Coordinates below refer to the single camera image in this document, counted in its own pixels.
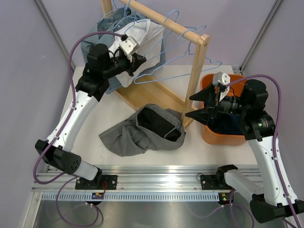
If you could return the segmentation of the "grey pleated skirt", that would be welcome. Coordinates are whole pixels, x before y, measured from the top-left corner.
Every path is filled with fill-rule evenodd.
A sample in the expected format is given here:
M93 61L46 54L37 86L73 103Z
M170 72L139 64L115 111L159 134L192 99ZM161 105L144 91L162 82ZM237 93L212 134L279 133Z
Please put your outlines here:
M127 119L99 135L112 153L129 157L147 150L173 151L184 144L182 113L147 104Z

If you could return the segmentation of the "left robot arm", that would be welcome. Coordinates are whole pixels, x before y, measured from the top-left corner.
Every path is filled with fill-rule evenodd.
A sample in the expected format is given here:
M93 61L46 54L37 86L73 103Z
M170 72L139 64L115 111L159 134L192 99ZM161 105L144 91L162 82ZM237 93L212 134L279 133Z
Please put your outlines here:
M146 61L136 53L138 49L139 44L129 40L122 41L114 52L104 44L90 48L83 75L73 87L74 97L69 109L52 134L35 144L44 163L78 177L92 189L103 184L102 171L72 153L72 149L86 118L108 89L109 79L123 72L133 76Z

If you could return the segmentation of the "white shirt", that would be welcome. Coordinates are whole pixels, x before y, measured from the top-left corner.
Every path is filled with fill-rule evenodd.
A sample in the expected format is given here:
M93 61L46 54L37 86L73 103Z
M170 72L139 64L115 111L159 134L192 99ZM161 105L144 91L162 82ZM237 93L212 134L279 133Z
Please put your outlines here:
M137 54L146 57L147 61L135 71L134 77L137 77L142 71L154 67L160 62L161 39L163 38L165 28L162 25L152 22L150 19L147 20L148 32L141 43L138 42L140 47L136 51Z

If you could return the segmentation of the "dark blue denim skirt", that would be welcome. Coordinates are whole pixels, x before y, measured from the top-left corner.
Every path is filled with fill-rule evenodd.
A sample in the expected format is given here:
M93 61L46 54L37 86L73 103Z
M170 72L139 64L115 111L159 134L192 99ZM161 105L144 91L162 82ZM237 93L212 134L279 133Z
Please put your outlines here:
M218 134L243 135L239 127L240 113L239 97L226 96L219 102L214 116L209 118L207 127Z

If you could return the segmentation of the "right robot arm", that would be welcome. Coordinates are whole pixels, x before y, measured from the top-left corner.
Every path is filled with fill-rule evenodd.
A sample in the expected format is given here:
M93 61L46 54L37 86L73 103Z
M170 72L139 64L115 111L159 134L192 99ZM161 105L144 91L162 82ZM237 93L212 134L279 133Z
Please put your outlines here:
M293 216L304 211L288 181L278 146L278 121L264 110L268 98L266 85L259 80L246 80L240 96L226 96L230 84L211 83L205 89L190 96L190 100L202 101L204 108L186 113L186 117L207 125L220 114L239 116L239 128L248 142L260 171L263 186L259 187L246 178L235 165L217 169L216 184L220 188L231 187L250 204L250 210L259 223Z

